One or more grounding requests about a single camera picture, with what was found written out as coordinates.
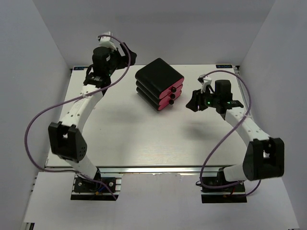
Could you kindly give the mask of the pink top drawer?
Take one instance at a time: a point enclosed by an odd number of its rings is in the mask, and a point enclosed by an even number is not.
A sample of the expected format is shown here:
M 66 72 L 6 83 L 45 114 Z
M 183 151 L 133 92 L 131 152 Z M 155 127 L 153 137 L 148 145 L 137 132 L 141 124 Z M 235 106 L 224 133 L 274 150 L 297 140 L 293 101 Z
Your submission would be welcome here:
M 176 83 L 174 83 L 171 86 L 169 86 L 168 88 L 166 88 L 164 91 L 162 91 L 160 93 L 158 98 L 162 99 L 162 98 L 166 97 L 170 93 L 175 93 L 177 91 L 180 91 L 182 89 L 182 87 L 183 87 L 183 81 L 184 81 L 184 79 L 180 79 Z

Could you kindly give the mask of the pink bottom drawer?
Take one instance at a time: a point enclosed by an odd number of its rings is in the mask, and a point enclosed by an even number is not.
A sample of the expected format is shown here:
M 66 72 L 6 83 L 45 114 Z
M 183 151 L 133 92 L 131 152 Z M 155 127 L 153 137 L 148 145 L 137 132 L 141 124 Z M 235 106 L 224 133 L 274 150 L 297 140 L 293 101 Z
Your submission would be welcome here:
M 177 98 L 172 99 L 170 97 L 165 97 L 165 98 L 161 99 L 159 104 L 158 104 L 157 111 L 161 111 L 168 106 L 173 106 L 176 99 Z

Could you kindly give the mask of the black drawer organizer cabinet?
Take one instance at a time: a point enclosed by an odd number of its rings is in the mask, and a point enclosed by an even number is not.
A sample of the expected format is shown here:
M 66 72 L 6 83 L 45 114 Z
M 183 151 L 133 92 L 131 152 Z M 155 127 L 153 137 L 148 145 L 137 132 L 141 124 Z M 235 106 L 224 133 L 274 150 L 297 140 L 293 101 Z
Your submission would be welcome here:
M 142 67 L 135 74 L 137 92 L 155 110 L 157 110 L 159 95 L 166 88 L 176 83 L 184 76 L 161 58 L 157 58 Z

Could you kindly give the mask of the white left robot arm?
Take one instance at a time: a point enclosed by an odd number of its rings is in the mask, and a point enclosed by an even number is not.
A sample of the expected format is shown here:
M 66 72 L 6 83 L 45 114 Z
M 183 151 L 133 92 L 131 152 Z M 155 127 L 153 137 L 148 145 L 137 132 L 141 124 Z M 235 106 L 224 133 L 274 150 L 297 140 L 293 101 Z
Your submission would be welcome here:
M 88 67 L 80 98 L 57 123 L 48 127 L 51 152 L 63 159 L 85 178 L 90 191 L 101 187 L 98 168 L 86 155 L 87 143 L 82 136 L 83 127 L 96 104 L 103 98 L 111 85 L 111 75 L 118 69 L 135 64 L 136 53 L 121 43 L 124 55 L 116 47 L 102 45 L 93 50 L 92 64 Z

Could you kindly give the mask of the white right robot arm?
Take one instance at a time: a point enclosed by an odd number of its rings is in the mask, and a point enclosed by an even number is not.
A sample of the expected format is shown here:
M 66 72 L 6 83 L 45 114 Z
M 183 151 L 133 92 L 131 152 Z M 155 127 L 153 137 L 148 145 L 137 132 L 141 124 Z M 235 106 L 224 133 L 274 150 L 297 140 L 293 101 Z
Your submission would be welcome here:
M 217 80 L 211 87 L 211 80 L 202 80 L 202 88 L 192 93 L 186 107 L 194 112 L 209 107 L 230 124 L 244 141 L 247 150 L 241 164 L 220 170 L 217 187 L 228 191 L 236 181 L 255 181 L 282 177 L 284 175 L 284 142 L 272 138 L 246 115 L 243 104 L 233 100 L 231 82 Z

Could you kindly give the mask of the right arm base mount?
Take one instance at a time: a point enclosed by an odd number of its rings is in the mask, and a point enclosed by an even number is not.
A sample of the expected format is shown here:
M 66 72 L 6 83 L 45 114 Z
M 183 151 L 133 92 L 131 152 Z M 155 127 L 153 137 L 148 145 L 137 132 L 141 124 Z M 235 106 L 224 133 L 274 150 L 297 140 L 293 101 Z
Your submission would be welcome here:
M 207 186 L 224 186 L 234 182 L 227 182 L 224 178 L 223 168 L 217 171 L 215 176 L 203 176 L 202 182 Z M 246 191 L 243 183 L 225 188 L 207 188 L 204 187 L 200 180 L 195 183 L 201 188 L 201 202 L 203 204 L 226 204 L 226 203 L 246 203 Z

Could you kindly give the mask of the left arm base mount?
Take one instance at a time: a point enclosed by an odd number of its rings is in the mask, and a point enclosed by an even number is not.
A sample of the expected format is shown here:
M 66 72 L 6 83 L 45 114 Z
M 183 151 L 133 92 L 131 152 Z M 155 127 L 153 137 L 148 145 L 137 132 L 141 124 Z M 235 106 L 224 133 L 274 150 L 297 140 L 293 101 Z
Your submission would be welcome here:
M 108 186 L 115 198 L 118 198 L 121 189 L 120 174 L 101 175 L 101 181 Z M 71 191 L 71 200 L 77 201 L 115 201 L 112 194 L 104 185 L 87 181 L 82 177 L 75 176 Z

